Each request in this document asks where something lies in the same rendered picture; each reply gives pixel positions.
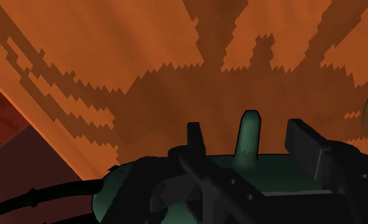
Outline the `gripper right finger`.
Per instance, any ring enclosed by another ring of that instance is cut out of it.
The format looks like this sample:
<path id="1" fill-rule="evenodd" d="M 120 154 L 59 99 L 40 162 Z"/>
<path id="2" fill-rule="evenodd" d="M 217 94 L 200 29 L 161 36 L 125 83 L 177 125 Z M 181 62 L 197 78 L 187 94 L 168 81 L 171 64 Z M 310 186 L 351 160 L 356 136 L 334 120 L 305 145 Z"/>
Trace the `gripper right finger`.
<path id="1" fill-rule="evenodd" d="M 287 123 L 285 148 L 324 190 L 344 195 L 355 224 L 368 224 L 368 155 L 324 138 L 298 118 Z"/>

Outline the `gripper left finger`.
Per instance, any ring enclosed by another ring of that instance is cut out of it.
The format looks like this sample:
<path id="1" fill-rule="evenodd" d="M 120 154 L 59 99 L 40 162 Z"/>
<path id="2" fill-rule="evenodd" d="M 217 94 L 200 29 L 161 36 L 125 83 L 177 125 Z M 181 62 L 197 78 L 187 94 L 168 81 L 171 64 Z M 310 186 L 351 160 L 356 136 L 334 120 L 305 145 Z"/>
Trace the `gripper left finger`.
<path id="1" fill-rule="evenodd" d="M 162 224 L 177 203 L 186 205 L 197 224 L 266 224 L 263 199 L 241 175 L 206 157 L 200 125 L 189 122 L 185 145 L 132 165 L 101 224 Z"/>

